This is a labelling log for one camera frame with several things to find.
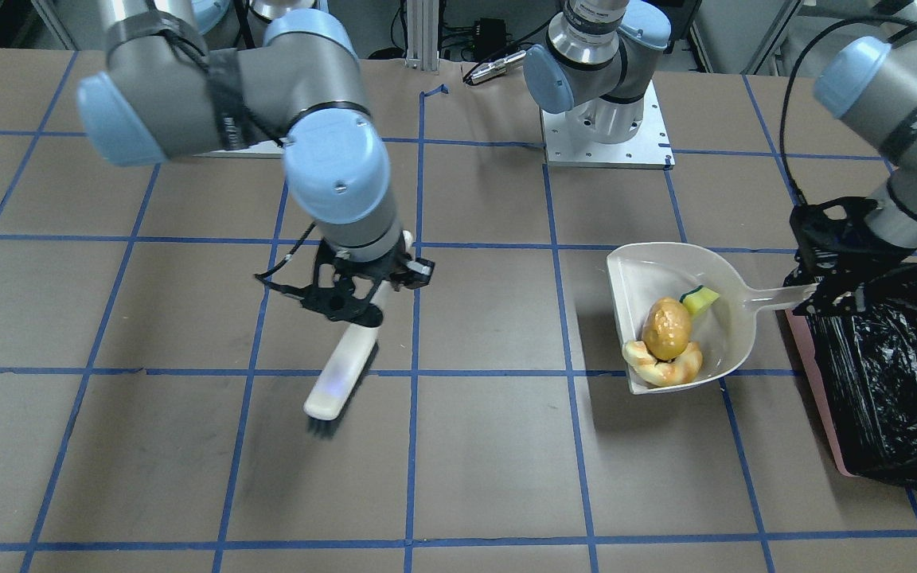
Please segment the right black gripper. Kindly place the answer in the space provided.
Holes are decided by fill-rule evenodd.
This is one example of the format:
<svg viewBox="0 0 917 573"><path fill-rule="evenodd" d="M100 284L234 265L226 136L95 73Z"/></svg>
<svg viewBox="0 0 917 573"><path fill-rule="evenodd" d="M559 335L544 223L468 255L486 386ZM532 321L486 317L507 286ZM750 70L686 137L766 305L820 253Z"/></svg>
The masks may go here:
<svg viewBox="0 0 917 573"><path fill-rule="evenodd" d="M429 259L412 257L404 240L386 254L368 262L357 262L342 257L332 249L327 240L318 244L310 284L292 286L270 280L285 261L269 271L259 273L256 279L266 289L293 298L303 309L326 317L331 322L349 322L364 327L378 327L384 314L373 298L380 287L417 290L430 283L435 263Z"/></svg>

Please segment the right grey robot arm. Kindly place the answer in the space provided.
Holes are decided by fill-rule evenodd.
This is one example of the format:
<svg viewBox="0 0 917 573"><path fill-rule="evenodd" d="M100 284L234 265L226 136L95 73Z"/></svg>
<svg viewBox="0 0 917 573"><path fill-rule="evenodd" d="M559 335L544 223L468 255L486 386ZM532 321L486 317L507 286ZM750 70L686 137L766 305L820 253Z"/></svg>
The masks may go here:
<svg viewBox="0 0 917 573"><path fill-rule="evenodd" d="M314 8L273 21L259 48L211 50L189 1L102 1L106 68L80 81L84 131L113 166L183 156L283 149L287 191L322 239L312 283L258 282L332 322L382 323L383 283L417 290L432 261L412 256L392 192L392 167L334 16Z"/></svg>

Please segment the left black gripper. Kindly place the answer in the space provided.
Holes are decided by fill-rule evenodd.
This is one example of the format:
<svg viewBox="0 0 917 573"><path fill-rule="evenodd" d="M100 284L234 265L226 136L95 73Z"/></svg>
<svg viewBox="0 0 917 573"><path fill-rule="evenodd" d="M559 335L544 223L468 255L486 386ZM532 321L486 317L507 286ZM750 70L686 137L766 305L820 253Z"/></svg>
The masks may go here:
<svg viewBox="0 0 917 573"><path fill-rule="evenodd" d="M868 217L878 206L870 198L841 197L793 207L789 222L799 261L794 275L798 283L814 287L794 314L833 317L864 312L866 284L914 253L871 231Z"/></svg>

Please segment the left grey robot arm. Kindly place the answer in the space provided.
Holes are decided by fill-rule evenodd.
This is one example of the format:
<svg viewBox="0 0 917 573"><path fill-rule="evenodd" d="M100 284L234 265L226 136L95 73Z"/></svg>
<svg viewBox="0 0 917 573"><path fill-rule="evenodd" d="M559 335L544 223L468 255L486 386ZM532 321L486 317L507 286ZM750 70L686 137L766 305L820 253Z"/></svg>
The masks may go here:
<svg viewBox="0 0 917 573"><path fill-rule="evenodd" d="M806 287L794 309L800 315L863 312L867 284L917 250L917 21L871 14L862 22L895 23L913 37L898 45L859 37L825 66L813 95L895 170L864 198L818 205L789 178L798 202L790 214L800 263L794 279ZM564 114L585 107L595 140L632 137L629 122L642 117L646 88L672 37L666 15L644 1L564 1L546 32L524 61L539 108Z"/></svg>

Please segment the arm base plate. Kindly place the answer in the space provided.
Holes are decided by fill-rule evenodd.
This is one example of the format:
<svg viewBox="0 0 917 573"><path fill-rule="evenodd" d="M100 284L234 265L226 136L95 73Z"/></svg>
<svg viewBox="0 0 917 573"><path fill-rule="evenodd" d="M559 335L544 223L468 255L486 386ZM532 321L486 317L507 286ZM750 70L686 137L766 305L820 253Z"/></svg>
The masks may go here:
<svg viewBox="0 0 917 573"><path fill-rule="evenodd" d="M655 84L630 104L596 99L561 113L540 112L551 167L670 170L676 165Z"/></svg>

